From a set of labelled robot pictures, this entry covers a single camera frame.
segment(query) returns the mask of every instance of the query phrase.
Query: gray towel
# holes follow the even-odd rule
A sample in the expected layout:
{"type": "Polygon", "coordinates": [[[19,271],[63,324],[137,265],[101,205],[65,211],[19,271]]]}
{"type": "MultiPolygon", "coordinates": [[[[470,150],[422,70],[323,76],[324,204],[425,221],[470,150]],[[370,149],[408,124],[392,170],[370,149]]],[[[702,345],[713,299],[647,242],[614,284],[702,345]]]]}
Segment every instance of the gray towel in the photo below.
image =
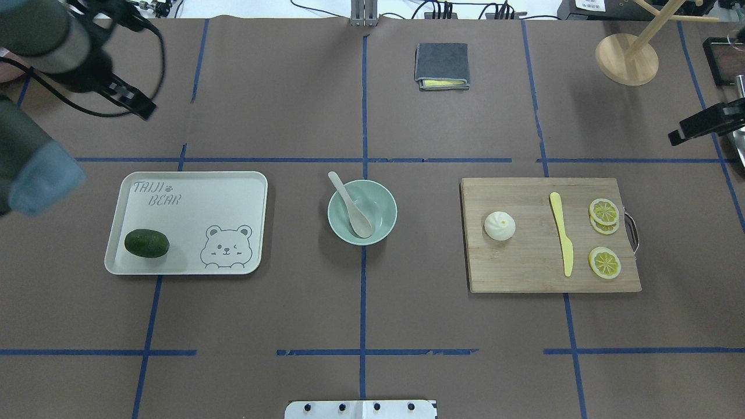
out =
{"type": "Polygon", "coordinates": [[[420,43],[416,47],[414,80],[422,90],[468,89],[468,44],[420,43]]]}

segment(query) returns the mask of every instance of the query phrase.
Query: bear drawing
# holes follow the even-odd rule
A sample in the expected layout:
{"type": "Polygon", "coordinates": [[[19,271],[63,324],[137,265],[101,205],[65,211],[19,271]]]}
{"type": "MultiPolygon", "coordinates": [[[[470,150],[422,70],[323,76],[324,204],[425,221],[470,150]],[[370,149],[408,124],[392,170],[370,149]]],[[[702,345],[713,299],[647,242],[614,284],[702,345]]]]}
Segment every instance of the bear drawing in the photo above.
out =
{"type": "Polygon", "coordinates": [[[251,227],[242,225],[235,230],[223,230],[213,225],[207,228],[207,243],[202,249],[201,259],[204,267],[216,265],[218,268],[231,268],[233,265],[245,267],[251,260],[253,251],[248,242],[251,227]]]}

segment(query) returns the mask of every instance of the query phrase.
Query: spoon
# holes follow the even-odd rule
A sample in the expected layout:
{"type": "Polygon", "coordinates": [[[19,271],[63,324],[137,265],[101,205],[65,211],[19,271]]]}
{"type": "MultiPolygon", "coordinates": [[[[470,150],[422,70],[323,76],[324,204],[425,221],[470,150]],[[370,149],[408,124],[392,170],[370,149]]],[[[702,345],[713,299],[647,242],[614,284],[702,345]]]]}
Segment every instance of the spoon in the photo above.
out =
{"type": "Polygon", "coordinates": [[[335,171],[330,171],[329,179],[331,179],[331,183],[334,184],[337,192],[339,192],[339,196],[341,196],[346,204],[346,211],[349,213],[349,222],[352,224],[352,230],[355,231],[355,234],[362,239],[372,236],[373,226],[370,224],[370,220],[367,219],[365,214],[352,201],[349,192],[347,192],[344,184],[341,183],[339,175],[335,171]]]}

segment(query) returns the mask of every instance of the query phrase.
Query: yellow knife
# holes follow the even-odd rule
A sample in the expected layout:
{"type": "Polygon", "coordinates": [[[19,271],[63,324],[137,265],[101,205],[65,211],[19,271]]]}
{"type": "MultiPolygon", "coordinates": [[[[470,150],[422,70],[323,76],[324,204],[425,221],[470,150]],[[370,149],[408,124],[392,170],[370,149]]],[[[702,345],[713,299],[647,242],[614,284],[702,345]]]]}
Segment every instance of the yellow knife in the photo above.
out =
{"type": "Polygon", "coordinates": [[[557,192],[552,192],[548,196],[548,200],[551,202],[551,210],[554,212],[557,229],[559,230],[561,254],[564,258],[564,276],[569,278],[571,276],[571,269],[574,267],[574,245],[566,236],[566,230],[564,230],[564,209],[561,206],[561,195],[557,192]]]}

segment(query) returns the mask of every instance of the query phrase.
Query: green vegetable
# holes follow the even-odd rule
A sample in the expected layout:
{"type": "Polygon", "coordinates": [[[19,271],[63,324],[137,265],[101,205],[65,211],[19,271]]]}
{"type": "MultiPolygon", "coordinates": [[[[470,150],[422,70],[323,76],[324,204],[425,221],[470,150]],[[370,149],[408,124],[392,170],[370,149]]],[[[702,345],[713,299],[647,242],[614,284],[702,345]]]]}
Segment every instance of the green vegetable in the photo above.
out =
{"type": "Polygon", "coordinates": [[[124,248],[131,254],[150,259],[163,256],[170,246],[165,234],[145,228],[132,230],[124,237],[124,248]]]}

